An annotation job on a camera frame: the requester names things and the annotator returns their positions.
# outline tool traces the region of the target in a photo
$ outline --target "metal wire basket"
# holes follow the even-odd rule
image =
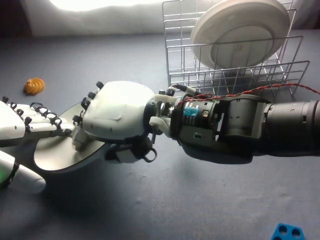
[[[261,39],[253,41],[237,41],[212,44],[191,44],[190,34],[198,19],[215,2],[213,0],[169,0],[162,3],[163,27],[165,38],[166,69],[168,85],[180,84],[193,87],[202,93],[212,93],[214,96],[222,96],[231,93],[240,93],[252,88],[272,85],[275,83],[300,83],[309,61],[295,61],[301,46],[302,36],[287,36],[284,38]],[[296,10],[292,9],[293,0],[283,3],[290,17],[290,30],[295,18]],[[249,59],[255,51],[256,44],[263,41],[265,46],[274,41],[283,41],[276,53],[269,59],[262,59],[256,66],[249,66]],[[228,55],[230,68],[222,69],[216,64],[209,68],[201,60],[201,50],[212,45],[215,48],[215,63],[219,58],[219,49],[224,57]],[[233,66],[235,49],[239,46],[249,48],[246,65],[244,67]],[[200,48],[200,57],[194,56],[193,48]],[[296,87],[288,87],[293,96]],[[279,89],[271,88],[275,97]]]

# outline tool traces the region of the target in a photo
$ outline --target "blue label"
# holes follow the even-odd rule
[[[196,117],[198,115],[198,112],[199,112],[198,108],[187,106],[184,110],[184,115]]]

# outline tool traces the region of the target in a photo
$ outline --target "metal wire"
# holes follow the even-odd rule
[[[290,16],[290,27],[296,15],[292,9],[293,1],[283,3]],[[197,89],[201,93],[213,93],[214,96],[235,94],[254,87],[270,86],[273,84],[300,83],[309,61],[296,61],[298,50],[303,40],[302,36],[287,36],[251,41],[236,41],[212,44],[191,44],[190,34],[198,19],[213,6],[214,0],[168,0],[162,3],[163,28],[165,40],[165,56],[168,85],[181,84]],[[264,43],[264,55],[275,41],[284,42],[278,51],[268,59],[261,59],[261,63],[250,66],[250,57],[255,53],[255,46]],[[238,45],[248,47],[245,66],[236,66],[235,48]],[[192,49],[199,48],[199,56],[195,57]],[[201,63],[201,52],[215,48],[213,68]],[[230,68],[222,69],[217,60],[223,53],[224,58],[231,60]],[[296,87],[289,87],[294,95]],[[271,89],[276,97],[279,88]]]

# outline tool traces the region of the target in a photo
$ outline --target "orange swirl-shaped toy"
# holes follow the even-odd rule
[[[30,78],[24,85],[24,92],[27,95],[34,96],[45,88],[45,82],[38,77]]]

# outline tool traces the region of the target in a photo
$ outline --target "gray table surface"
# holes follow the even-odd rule
[[[297,60],[310,60],[303,83],[320,89],[320,31],[299,30]],[[0,96],[42,102],[61,114],[97,81],[167,87],[162,35],[0,39]],[[28,78],[45,90],[24,96]],[[299,89],[297,101],[319,95]],[[188,157],[159,136],[157,160],[110,164],[100,156],[64,174],[33,164],[34,143],[5,149],[47,180],[42,194],[0,192],[1,240],[268,240],[278,223],[300,226],[320,239],[320,158],[255,157],[247,165],[219,165]]]

